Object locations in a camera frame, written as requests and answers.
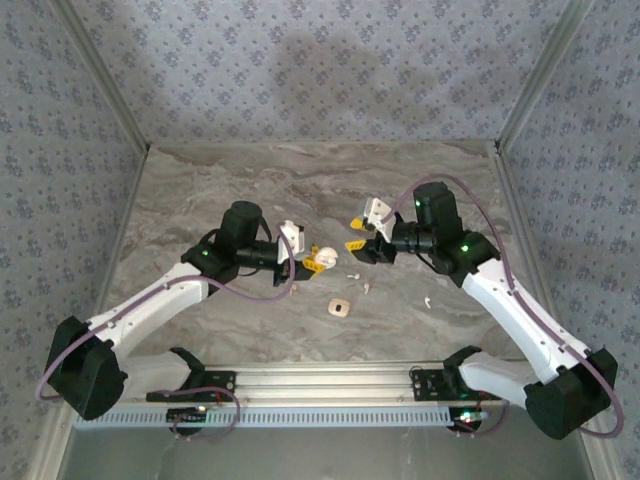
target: black clamp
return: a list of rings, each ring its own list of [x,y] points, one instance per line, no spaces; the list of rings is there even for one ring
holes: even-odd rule
[[[236,372],[232,370],[206,370],[200,360],[182,347],[174,347],[170,349],[170,351],[187,362],[187,365],[191,370],[189,377],[187,377],[187,380],[182,384],[178,391],[191,390],[192,388],[218,387],[229,390],[231,393],[235,393],[237,378]],[[158,392],[147,393],[147,402],[152,403],[211,403],[212,400],[227,403],[233,401],[227,395],[218,395],[215,392],[171,395],[168,397]]]
[[[472,390],[462,380],[460,365],[475,353],[481,352],[478,347],[465,347],[442,362],[439,370],[425,370],[413,367],[409,371],[412,381],[413,399],[416,402],[456,401],[476,402],[480,400],[496,400],[485,392]]]

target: black cable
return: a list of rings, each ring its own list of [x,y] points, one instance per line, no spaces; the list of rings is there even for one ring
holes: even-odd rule
[[[416,253],[416,257],[418,257],[418,259],[424,263],[427,267],[429,267],[431,270],[433,270],[435,273],[438,273],[438,271],[436,270],[436,267],[433,266],[433,264],[429,263],[427,261],[426,258],[424,258],[420,253]]]
[[[202,237],[202,238],[200,239],[200,242],[198,242],[198,243],[200,243],[200,244],[207,243],[207,242],[209,241],[209,239],[211,239],[211,237],[213,237],[213,236],[214,236],[216,233],[218,233],[219,231],[220,231],[220,229],[219,229],[219,228],[214,228],[213,230],[211,230],[211,231],[207,232],[207,233],[205,234],[205,236],[204,236],[204,237]]]
[[[415,372],[416,370],[422,370],[422,367],[414,365],[409,369],[409,378],[411,379],[411,383],[413,383],[413,372]]]
[[[267,234],[267,240],[271,242],[273,237],[271,236],[271,230],[269,230],[269,225],[267,224],[267,221],[264,219],[264,217],[260,217],[260,226],[264,230],[264,233]]]
[[[256,268],[254,271],[249,272],[249,273],[239,273],[238,276],[239,277],[253,277],[256,273],[258,273],[260,271],[259,268]]]

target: black bracket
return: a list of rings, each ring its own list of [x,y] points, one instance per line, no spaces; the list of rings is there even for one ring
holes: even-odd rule
[[[424,370],[420,367],[413,367],[409,370],[413,399],[416,402],[498,400],[498,397],[488,393],[470,389],[460,375],[459,367],[462,362],[480,351],[477,347],[465,347],[442,362],[443,368],[439,370]]]
[[[218,387],[235,393],[237,374],[232,370],[206,370],[204,365],[194,357],[191,353],[181,347],[171,349],[173,353],[178,355],[191,369],[191,374],[182,384],[179,390],[190,390],[192,388],[202,387]],[[188,395],[171,395],[169,397],[161,393],[147,393],[147,402],[151,403],[179,403],[179,402],[197,402],[211,403],[212,401],[229,403],[232,402],[228,396],[216,394],[215,392],[191,393]]]
[[[497,397],[468,389],[466,392],[456,392],[445,379],[444,370],[411,369],[413,399],[416,402],[451,402],[464,400],[478,402],[480,400],[496,400]]]
[[[173,423],[173,421],[180,417],[180,423],[193,423],[195,424],[193,427],[175,427],[175,431],[182,435],[183,437],[188,437],[195,433],[198,433],[202,430],[202,427],[199,427],[198,424],[202,424],[207,419],[207,413],[201,412],[195,407],[187,407],[187,408],[170,408],[167,410],[167,414],[165,415],[165,420],[167,423]]]

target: black joint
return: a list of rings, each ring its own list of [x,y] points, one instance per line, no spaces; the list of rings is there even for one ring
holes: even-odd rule
[[[74,341],[89,331],[76,317],[63,321],[53,337],[47,368]],[[112,342],[92,337],[56,368],[49,385],[85,420],[105,414],[120,398],[127,375],[118,366]]]
[[[191,390],[203,387],[218,387],[235,392],[236,388],[236,372],[231,370],[207,370],[200,360],[194,355],[181,347],[174,347],[171,352],[178,355],[191,370],[191,373],[178,389]],[[216,395],[215,392],[189,393],[185,395],[165,396],[162,393],[147,393],[147,402],[211,402],[219,400],[220,402],[231,402],[231,398],[226,395]]]
[[[202,427],[198,427],[197,424],[202,424],[207,420],[206,412],[201,412],[195,407],[170,408],[167,410],[165,420],[167,423],[171,424],[178,417],[180,417],[180,421],[178,423],[194,424],[193,427],[170,427],[172,432],[175,431],[178,435],[182,435],[183,437],[188,437],[198,433],[202,430]]]
[[[420,185],[413,191],[418,224],[433,232],[434,243],[440,244],[462,234],[456,198],[443,182]]]
[[[375,265],[376,263],[393,263],[398,252],[396,247],[387,243],[382,234],[378,233],[376,238],[367,240],[360,250],[354,250],[351,253],[359,261]]]
[[[231,208],[224,212],[214,247],[233,258],[236,250],[255,241],[261,220],[262,209],[255,203],[244,200],[233,202]]]
[[[586,359],[613,388],[618,371],[615,358],[603,348]],[[540,430],[556,440],[565,438],[611,404],[607,392],[581,363],[561,371],[546,385],[527,385],[525,393],[529,416]]]
[[[442,365],[444,367],[444,380],[447,386],[457,395],[468,394],[471,389],[462,380],[460,365],[472,355],[481,352],[482,349],[474,346],[464,347],[447,358]]]

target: wall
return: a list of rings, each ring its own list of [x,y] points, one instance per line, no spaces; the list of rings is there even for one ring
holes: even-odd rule
[[[617,447],[640,478],[640,5],[597,0],[512,150],[564,321],[620,361],[627,427]]]
[[[564,0],[74,0],[151,143],[496,138]]]
[[[0,17],[0,479],[17,479],[53,331],[91,313],[141,157],[43,0]]]

